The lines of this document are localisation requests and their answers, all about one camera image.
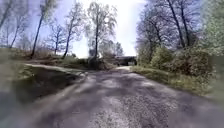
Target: vegetation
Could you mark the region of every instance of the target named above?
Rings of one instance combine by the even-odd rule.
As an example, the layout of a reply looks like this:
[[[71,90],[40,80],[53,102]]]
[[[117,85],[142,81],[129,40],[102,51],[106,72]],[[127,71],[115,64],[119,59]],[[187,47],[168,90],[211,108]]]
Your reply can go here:
[[[223,54],[223,1],[206,1],[204,17],[199,6],[200,0],[149,0],[137,24],[138,64],[145,68],[133,70],[198,95],[210,91],[209,80],[222,76],[214,60]]]
[[[146,78],[164,83],[172,88],[187,91],[195,95],[206,95],[210,90],[208,80],[204,77],[186,76],[159,69],[132,67],[132,71]]]

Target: bare tree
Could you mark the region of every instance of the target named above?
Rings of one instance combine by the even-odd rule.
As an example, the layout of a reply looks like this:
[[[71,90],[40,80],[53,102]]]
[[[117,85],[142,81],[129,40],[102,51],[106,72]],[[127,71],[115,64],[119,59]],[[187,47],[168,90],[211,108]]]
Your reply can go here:
[[[71,40],[80,40],[81,39],[81,33],[84,28],[84,10],[82,8],[82,5],[80,3],[75,3],[74,7],[70,11],[69,15],[67,16],[66,21],[66,49],[65,53],[62,56],[62,59],[64,59],[68,53],[69,50],[69,43]]]
[[[7,17],[9,17],[12,5],[13,5],[13,0],[6,0],[6,1],[3,1],[3,3],[1,3],[2,10],[0,12],[2,12],[1,14],[2,16],[0,17],[0,29],[2,28],[2,25],[4,24]]]
[[[95,50],[95,59],[98,56],[98,44],[104,39],[114,36],[117,10],[109,5],[92,2],[88,8],[90,23],[86,27],[86,36]]]
[[[191,30],[191,25],[193,24],[193,20],[195,17],[197,18],[200,14],[198,13],[198,6],[199,0],[177,0],[176,1],[176,8],[179,12],[178,15],[180,16],[183,24],[183,28],[185,31],[185,39],[186,39],[186,46],[191,46],[191,34],[193,30]]]
[[[29,5],[28,0],[17,0],[14,5],[14,15],[13,19],[15,20],[15,29],[14,36],[9,48],[12,48],[18,35],[23,33],[28,27],[28,18],[29,18]]]
[[[16,47],[23,51],[30,51],[32,49],[32,39],[27,34],[22,34]]]
[[[123,56],[124,55],[124,51],[121,46],[121,43],[119,43],[119,42],[115,43],[114,47],[115,47],[115,49],[114,49],[115,56]]]
[[[51,34],[48,41],[54,43],[54,54],[57,54],[57,51],[61,51],[60,45],[65,43],[65,34],[64,34],[64,28],[55,20],[50,25],[51,28]]]
[[[12,24],[12,19],[11,17],[7,17],[5,20],[6,22],[3,25],[3,29],[1,31],[1,43],[3,44],[4,47],[9,47],[9,42],[10,42],[10,37],[13,31],[13,24]]]
[[[39,36],[39,32],[40,32],[42,22],[43,22],[43,20],[46,20],[48,17],[51,16],[51,13],[52,13],[53,9],[55,9],[56,7],[57,7],[57,0],[43,0],[43,1],[41,1],[41,4],[40,4],[40,19],[39,19],[37,32],[36,32],[36,37],[35,37],[34,44],[33,44],[33,50],[32,50],[32,53],[30,55],[31,59],[33,58],[33,56],[35,54],[35,49],[36,49],[37,40],[38,40],[38,36]]]

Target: grass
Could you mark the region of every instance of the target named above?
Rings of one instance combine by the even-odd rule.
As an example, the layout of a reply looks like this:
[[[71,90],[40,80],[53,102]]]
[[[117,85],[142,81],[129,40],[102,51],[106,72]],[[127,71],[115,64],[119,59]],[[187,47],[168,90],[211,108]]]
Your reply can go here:
[[[132,67],[131,70],[172,88],[187,91],[199,96],[204,96],[210,92],[208,80],[203,77],[174,74],[158,69],[142,68],[138,66]]]

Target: tree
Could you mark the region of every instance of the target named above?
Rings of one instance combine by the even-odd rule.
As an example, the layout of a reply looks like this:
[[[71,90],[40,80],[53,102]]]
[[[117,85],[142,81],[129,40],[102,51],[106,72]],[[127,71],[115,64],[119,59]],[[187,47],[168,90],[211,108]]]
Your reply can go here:
[[[104,40],[99,44],[99,53],[103,58],[114,58],[123,56],[123,48],[119,42],[114,43],[112,40]]]
[[[10,12],[11,12],[11,8],[12,8],[12,4],[13,4],[13,0],[7,0],[7,1],[3,1],[3,3],[1,3],[2,7],[1,7],[1,18],[0,18],[0,29],[2,28],[2,25],[4,24],[5,20],[9,17]]]
[[[43,22],[43,20],[47,20],[47,18],[51,16],[53,9],[55,9],[56,7],[57,7],[57,0],[43,0],[43,1],[41,1],[41,4],[40,4],[40,19],[39,19],[37,32],[36,32],[36,37],[35,37],[34,44],[33,44],[33,50],[32,50],[32,53],[30,55],[31,59],[33,58],[33,56],[35,54],[35,49],[36,49],[37,40],[38,40],[38,36],[39,36],[39,32],[40,32],[42,22]]]
[[[115,57],[115,44],[111,40],[104,40],[99,44],[99,53],[103,58]]]
[[[27,34],[22,34],[19,41],[16,43],[16,47],[23,51],[30,51],[32,49],[32,40]]]
[[[88,8],[90,23],[86,26],[86,36],[95,50],[95,59],[98,56],[98,45],[103,40],[114,36],[117,10],[109,5],[92,2]]]
[[[117,42],[115,44],[114,54],[115,54],[115,56],[123,56],[124,55],[123,48],[119,42]]]
[[[65,43],[65,34],[64,28],[57,22],[57,20],[53,21],[50,25],[51,34],[48,38],[48,41],[54,43],[54,54],[57,54],[57,51],[61,51],[61,44]]]
[[[223,55],[224,53],[224,1],[206,1],[205,4],[205,35],[203,44],[209,53]]]
[[[14,5],[14,15],[13,20],[14,22],[14,36],[12,38],[12,42],[9,46],[9,48],[12,48],[18,34],[21,34],[22,32],[25,31],[25,29],[28,27],[28,18],[29,18],[29,5],[28,5],[28,0],[17,0],[15,1]]]
[[[69,15],[67,16],[67,22],[66,22],[66,49],[65,53],[62,56],[62,59],[64,59],[68,53],[69,50],[69,43],[71,40],[80,40],[81,33],[84,28],[84,11],[83,7],[80,3],[75,3],[74,7],[70,11]]]
[[[168,37],[166,36],[166,22],[161,16],[164,16],[163,12],[148,4],[140,14],[140,22],[137,24],[137,51],[139,59],[146,63],[150,62],[156,46],[168,40],[165,38]]]

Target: road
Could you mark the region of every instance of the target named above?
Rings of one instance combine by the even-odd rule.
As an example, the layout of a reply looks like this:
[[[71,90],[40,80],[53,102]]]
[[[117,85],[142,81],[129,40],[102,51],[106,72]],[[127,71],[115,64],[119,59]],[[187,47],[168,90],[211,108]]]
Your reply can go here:
[[[223,128],[223,117],[207,99],[119,69],[89,73],[16,112],[7,128]]]

